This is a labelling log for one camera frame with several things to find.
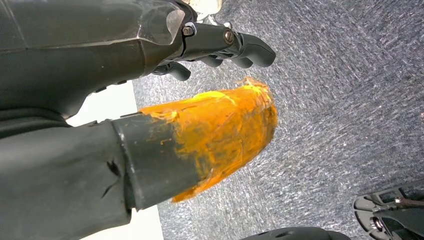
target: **prosthetic hand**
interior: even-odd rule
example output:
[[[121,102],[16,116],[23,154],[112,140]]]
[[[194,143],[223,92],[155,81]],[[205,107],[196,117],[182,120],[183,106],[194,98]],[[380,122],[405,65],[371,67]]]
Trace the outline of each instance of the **prosthetic hand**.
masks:
[[[187,113],[186,104],[225,104],[223,110],[233,111],[223,116],[204,111],[192,121],[167,105],[113,121],[66,124],[88,94],[109,85],[149,74],[187,80],[190,71],[179,61],[273,63],[276,55],[262,40],[196,23],[182,1],[3,0],[0,30],[0,239],[79,239],[127,224],[132,208],[207,189],[273,136],[275,106],[266,86],[256,83],[237,90],[252,101],[212,92],[171,106]],[[241,118],[253,121],[249,128]],[[232,128],[211,139],[198,131],[213,133],[215,121]],[[191,131],[180,131],[183,125]],[[181,144],[178,137],[187,133],[196,141],[188,134]],[[249,136],[254,140],[246,141]],[[222,145],[214,156],[193,155],[192,147],[204,141]],[[237,151],[219,147],[243,141]],[[176,151],[184,146],[186,152]]]

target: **orange tape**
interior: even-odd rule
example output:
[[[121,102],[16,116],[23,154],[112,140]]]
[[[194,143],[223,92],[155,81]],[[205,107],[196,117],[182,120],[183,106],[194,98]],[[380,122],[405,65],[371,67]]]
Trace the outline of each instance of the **orange tape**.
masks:
[[[277,109],[267,85],[251,77],[244,86],[140,109],[175,127],[175,149],[195,159],[201,181],[178,194],[179,202],[201,193],[243,167],[271,141]]]

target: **robotic arm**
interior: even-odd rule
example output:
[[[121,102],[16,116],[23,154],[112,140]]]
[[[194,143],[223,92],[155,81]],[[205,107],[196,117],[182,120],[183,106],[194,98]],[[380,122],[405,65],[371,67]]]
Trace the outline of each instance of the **robotic arm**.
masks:
[[[171,124],[135,113],[70,127],[88,94],[179,61],[271,65],[257,37],[196,23],[179,0],[0,0],[0,239],[80,239],[200,180]]]

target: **gray carpet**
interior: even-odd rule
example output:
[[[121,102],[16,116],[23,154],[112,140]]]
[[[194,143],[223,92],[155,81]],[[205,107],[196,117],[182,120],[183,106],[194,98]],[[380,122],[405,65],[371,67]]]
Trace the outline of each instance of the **gray carpet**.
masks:
[[[356,196],[424,177],[424,1],[227,0],[217,20],[273,47],[272,67],[185,64],[187,82],[135,81],[139,107],[268,83],[279,114],[272,143],[198,197],[159,205],[166,240],[238,240],[316,226],[367,239]]]

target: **orange padding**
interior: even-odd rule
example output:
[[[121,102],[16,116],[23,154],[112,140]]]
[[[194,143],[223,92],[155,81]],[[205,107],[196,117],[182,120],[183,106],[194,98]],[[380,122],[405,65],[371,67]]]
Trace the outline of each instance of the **orange padding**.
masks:
[[[268,86],[251,77],[236,89],[204,92],[140,112],[172,123],[179,145],[175,151],[183,159],[195,159],[202,181],[174,202],[194,197],[246,165],[271,141],[277,126]]]

